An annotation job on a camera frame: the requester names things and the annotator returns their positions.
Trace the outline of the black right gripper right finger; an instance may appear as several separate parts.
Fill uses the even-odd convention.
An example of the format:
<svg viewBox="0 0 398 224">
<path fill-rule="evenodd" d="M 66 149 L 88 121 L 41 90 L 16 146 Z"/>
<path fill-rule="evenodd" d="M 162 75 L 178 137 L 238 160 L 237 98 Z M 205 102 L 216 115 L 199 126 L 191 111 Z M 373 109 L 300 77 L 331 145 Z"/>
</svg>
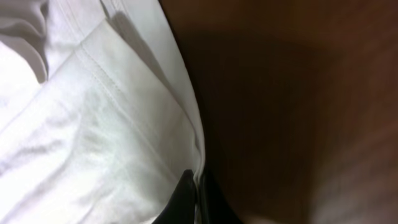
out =
<svg viewBox="0 0 398 224">
<path fill-rule="evenodd" d="M 202 224 L 243 224 L 227 203 L 214 175 L 205 169 L 199 186 Z"/>
</svg>

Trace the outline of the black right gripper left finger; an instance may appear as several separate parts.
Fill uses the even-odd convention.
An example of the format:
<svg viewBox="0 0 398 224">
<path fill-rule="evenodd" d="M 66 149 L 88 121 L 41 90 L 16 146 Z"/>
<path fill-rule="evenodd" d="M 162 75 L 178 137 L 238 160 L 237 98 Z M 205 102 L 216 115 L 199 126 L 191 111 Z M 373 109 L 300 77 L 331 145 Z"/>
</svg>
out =
<svg viewBox="0 0 398 224">
<path fill-rule="evenodd" d="M 168 204 L 152 224 L 194 224 L 196 191 L 192 170 L 185 170 Z"/>
</svg>

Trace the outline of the white Puma t-shirt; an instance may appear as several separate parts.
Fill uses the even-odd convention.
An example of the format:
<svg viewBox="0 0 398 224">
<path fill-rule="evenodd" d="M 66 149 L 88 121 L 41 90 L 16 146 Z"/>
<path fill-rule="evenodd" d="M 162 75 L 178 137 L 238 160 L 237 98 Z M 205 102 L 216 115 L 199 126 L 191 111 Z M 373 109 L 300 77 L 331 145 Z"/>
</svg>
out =
<svg viewBox="0 0 398 224">
<path fill-rule="evenodd" d="M 158 1 L 1 2 L 2 223 L 150 223 L 204 166 Z"/>
</svg>

